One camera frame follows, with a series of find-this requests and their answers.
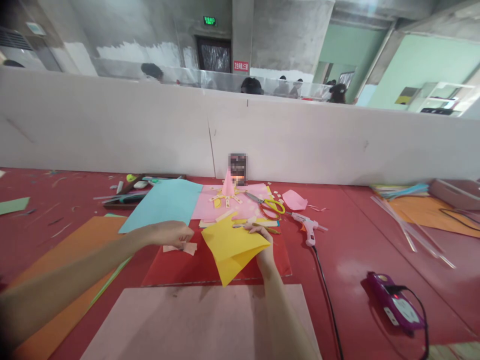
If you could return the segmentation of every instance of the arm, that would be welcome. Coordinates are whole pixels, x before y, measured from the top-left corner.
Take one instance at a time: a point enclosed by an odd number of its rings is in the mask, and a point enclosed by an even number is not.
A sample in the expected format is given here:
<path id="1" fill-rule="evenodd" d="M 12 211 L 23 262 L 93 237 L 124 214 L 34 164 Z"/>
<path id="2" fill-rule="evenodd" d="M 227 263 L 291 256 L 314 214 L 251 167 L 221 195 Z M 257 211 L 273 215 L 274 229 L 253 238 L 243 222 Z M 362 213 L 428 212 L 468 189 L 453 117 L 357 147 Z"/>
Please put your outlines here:
<path id="1" fill-rule="evenodd" d="M 0 309 L 12 349 L 28 339 L 115 266 L 146 245 L 183 246 L 193 230 L 181 221 L 165 221 L 129 232 L 89 256 L 0 295 Z"/>
<path id="2" fill-rule="evenodd" d="M 263 226 L 245 226 L 250 233 L 258 232 L 271 244 L 272 236 Z M 285 292 L 282 277 L 274 261 L 273 244 L 256 257 L 263 276 L 273 355 L 276 360 L 318 359 L 307 333 L 299 321 Z"/>

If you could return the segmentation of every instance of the red sign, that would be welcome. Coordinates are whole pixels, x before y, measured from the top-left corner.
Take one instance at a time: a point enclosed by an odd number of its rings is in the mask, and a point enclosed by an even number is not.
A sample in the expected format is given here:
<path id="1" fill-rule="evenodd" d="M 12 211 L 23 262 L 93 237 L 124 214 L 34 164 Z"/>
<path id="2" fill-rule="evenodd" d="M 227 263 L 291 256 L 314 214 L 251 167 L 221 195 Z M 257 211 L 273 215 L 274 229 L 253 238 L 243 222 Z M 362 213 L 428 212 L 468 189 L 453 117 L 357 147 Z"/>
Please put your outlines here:
<path id="1" fill-rule="evenodd" d="M 249 63 L 248 61 L 234 61 L 233 62 L 233 70 L 235 71 L 249 71 Z"/>

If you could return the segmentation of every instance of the hot glue gun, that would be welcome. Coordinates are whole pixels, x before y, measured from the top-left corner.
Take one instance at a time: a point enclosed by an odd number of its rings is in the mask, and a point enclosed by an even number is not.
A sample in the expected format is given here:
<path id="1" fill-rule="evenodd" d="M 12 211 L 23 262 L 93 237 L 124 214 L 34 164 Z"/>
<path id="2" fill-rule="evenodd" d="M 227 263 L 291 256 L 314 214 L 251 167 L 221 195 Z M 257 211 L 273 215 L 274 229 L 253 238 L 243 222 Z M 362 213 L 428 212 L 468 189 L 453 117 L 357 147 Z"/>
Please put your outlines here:
<path id="1" fill-rule="evenodd" d="M 328 229 L 326 227 L 323 227 L 323 226 L 319 225 L 318 222 L 313 221 L 309 217 L 306 217 L 304 215 L 300 215 L 299 213 L 296 213 L 296 212 L 287 212 L 287 214 L 291 215 L 293 220 L 296 220 L 296 221 L 303 224 L 303 226 L 305 227 L 305 230 L 306 230 L 306 234 L 307 234 L 306 235 L 306 244 L 310 247 L 315 246 L 314 230 L 320 228 L 324 231 L 328 231 Z"/>

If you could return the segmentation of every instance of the phone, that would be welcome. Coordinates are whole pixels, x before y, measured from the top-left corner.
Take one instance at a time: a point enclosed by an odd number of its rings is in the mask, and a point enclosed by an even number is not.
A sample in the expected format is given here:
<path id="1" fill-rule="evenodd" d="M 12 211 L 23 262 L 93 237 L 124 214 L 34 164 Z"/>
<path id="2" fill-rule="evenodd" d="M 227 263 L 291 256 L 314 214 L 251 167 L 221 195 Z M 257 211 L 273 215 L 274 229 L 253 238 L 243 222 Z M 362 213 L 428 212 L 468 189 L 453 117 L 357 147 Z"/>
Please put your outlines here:
<path id="1" fill-rule="evenodd" d="M 233 182 L 237 186 L 247 185 L 247 154 L 231 153 L 228 156 L 228 162 Z"/>

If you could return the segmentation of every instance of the green wall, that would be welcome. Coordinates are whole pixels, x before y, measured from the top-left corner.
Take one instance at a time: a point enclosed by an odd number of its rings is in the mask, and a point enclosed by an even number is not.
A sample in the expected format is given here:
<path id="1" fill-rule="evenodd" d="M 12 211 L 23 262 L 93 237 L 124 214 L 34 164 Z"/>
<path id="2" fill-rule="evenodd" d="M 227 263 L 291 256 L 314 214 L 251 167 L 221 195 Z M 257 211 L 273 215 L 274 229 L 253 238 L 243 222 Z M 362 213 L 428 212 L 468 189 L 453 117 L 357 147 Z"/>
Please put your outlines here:
<path id="1" fill-rule="evenodd" d="M 356 66 L 355 76 L 346 92 L 347 103 L 357 95 L 386 33 L 386 30 L 328 25 L 318 61 Z"/>
<path id="2" fill-rule="evenodd" d="M 462 84 L 480 61 L 480 45 L 437 37 L 406 35 L 388 65 L 369 108 L 406 110 L 395 104 L 405 87 L 424 83 Z"/>

